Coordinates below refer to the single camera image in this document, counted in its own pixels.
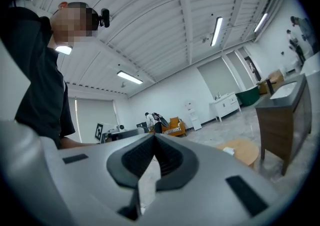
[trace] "man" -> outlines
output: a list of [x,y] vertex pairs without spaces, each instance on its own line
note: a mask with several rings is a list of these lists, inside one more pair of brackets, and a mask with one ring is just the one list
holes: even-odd
[[313,55],[320,50],[319,43],[316,37],[316,34],[307,18],[301,19],[298,17],[291,16],[290,18],[293,27],[298,25],[302,32],[302,38],[304,41],[308,41],[310,46],[312,47]]
[[146,112],[145,114],[146,117],[146,125],[150,131],[154,130],[158,134],[162,134],[162,124],[159,119],[155,119],[152,114],[149,114]]
[[304,56],[304,52],[302,51],[300,45],[298,44],[297,37],[289,29],[286,30],[286,36],[289,42],[289,48],[296,52],[301,64],[304,65],[306,58]]
[[15,119],[60,149],[92,145],[66,136],[75,132],[68,103],[68,86],[57,68],[57,46],[69,46],[98,28],[98,14],[85,3],[62,2],[48,19],[20,7],[1,14],[0,38],[31,84]]

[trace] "chair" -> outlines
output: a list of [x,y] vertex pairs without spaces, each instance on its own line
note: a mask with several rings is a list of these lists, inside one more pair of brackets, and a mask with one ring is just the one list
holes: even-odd
[[183,121],[180,121],[180,127],[178,127],[179,118],[170,118],[169,127],[162,125],[162,133],[170,136],[186,135],[186,127]]

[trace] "white shirt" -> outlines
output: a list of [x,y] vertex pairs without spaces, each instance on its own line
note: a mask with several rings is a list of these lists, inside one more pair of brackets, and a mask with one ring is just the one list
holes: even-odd
[[292,31],[291,31],[290,34],[287,33],[287,34],[286,34],[286,37],[287,37],[288,41],[289,41],[289,40],[292,40],[292,42],[294,42],[294,43],[295,43],[295,40],[298,40],[297,37],[296,37],[296,35],[295,35]]
[[154,116],[152,114],[146,115],[146,126],[150,129],[150,127],[154,127],[158,121],[155,121]]

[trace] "black shirt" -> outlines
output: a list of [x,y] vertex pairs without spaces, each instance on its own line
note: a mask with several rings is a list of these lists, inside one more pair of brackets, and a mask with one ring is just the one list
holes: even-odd
[[50,21],[23,7],[9,8],[1,18],[0,37],[31,84],[15,119],[49,137],[60,147],[60,138],[75,132],[68,102],[68,86],[57,68],[58,52],[48,48]]

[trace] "white paper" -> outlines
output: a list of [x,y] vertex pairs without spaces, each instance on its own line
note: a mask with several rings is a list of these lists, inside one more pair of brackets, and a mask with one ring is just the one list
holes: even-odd
[[234,148],[230,148],[230,147],[225,147],[223,149],[224,152],[230,154],[231,156],[233,156],[235,154],[235,149]]

